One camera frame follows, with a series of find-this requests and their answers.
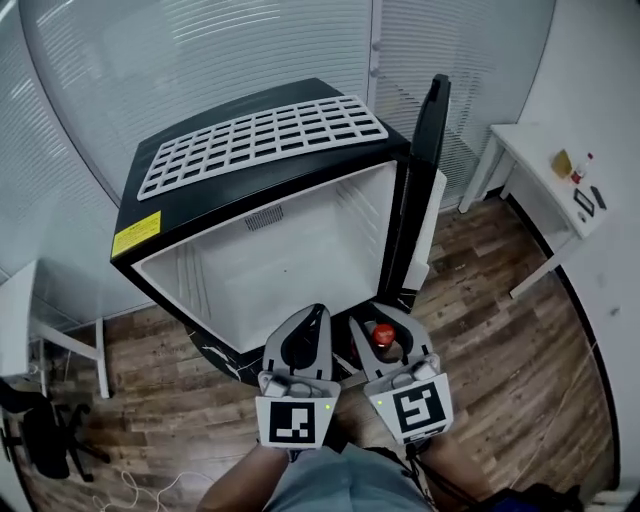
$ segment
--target refrigerator top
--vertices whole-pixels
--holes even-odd
[[[161,212],[159,234],[162,236],[154,236],[148,242],[136,244],[132,250],[123,251],[113,259],[132,256],[131,253],[137,253],[144,247],[144,254],[138,253],[133,257],[134,261],[138,260],[161,247],[264,204],[399,156],[409,156],[409,142],[383,123],[389,133],[385,140],[262,163],[198,181],[143,201],[138,200],[140,185],[158,148],[164,142],[262,110],[341,95],[317,78],[302,80],[214,107],[141,142],[127,178],[116,233]]]

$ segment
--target white desk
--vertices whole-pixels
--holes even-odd
[[[104,355],[102,318],[96,321],[96,347],[40,322],[31,315],[31,300],[37,262],[32,261],[0,286],[0,376],[24,375],[29,372],[29,343],[42,338],[76,354],[96,361],[100,394],[109,398],[107,367]],[[46,395],[46,372],[41,364],[43,393]]]
[[[580,185],[575,185],[569,178],[561,179],[553,172],[551,161],[563,146],[553,137],[551,130],[535,124],[504,124],[491,126],[491,132],[491,139],[458,207],[460,212],[466,213],[471,203],[476,200],[481,188],[486,185],[495,170],[504,149],[504,158],[508,159],[507,166],[511,171],[500,197],[506,199],[517,179],[515,170],[522,169],[547,193],[556,205],[558,213],[572,230],[572,236],[556,250],[551,258],[511,290],[511,296],[515,298],[542,276],[564,263],[582,241],[602,224],[608,210],[598,206],[591,192],[591,185],[595,185],[601,193],[604,193],[603,187],[597,183],[592,174],[587,173]],[[574,200],[573,194],[576,187],[595,204],[593,217]],[[609,198],[605,197],[604,200],[607,207],[610,207]]]

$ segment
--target person's left arm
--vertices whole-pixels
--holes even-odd
[[[256,446],[209,488],[197,512],[261,512],[288,465],[286,450]]]

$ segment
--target person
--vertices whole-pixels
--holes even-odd
[[[393,452],[365,450],[347,443],[300,453],[289,463],[286,450],[256,446],[215,482],[198,512],[431,511],[415,478]],[[448,433],[430,440],[419,455],[431,468],[477,501],[492,495],[480,466]],[[464,505],[427,478],[441,512]]]

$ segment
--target black remote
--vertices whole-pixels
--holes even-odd
[[[598,188],[591,185],[591,192],[593,192],[593,197],[596,198],[596,202],[598,203],[598,206],[603,210],[606,210],[607,205],[605,204],[604,199],[602,199],[602,194],[600,193]]]

